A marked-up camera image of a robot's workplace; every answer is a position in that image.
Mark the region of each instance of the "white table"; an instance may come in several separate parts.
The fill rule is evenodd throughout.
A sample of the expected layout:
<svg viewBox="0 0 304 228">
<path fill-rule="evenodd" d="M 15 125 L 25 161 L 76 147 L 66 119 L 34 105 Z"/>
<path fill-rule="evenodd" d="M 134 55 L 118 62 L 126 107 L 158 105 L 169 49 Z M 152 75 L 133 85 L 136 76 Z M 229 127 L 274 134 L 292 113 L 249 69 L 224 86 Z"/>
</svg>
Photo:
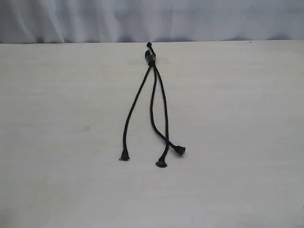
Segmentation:
<svg viewBox="0 0 304 228">
<path fill-rule="evenodd" d="M 0 45 L 1 228 L 299 228 L 304 41 L 154 43 L 168 153 L 150 124 L 144 43 Z M 164 133 L 160 89 L 155 121 Z"/>
</svg>

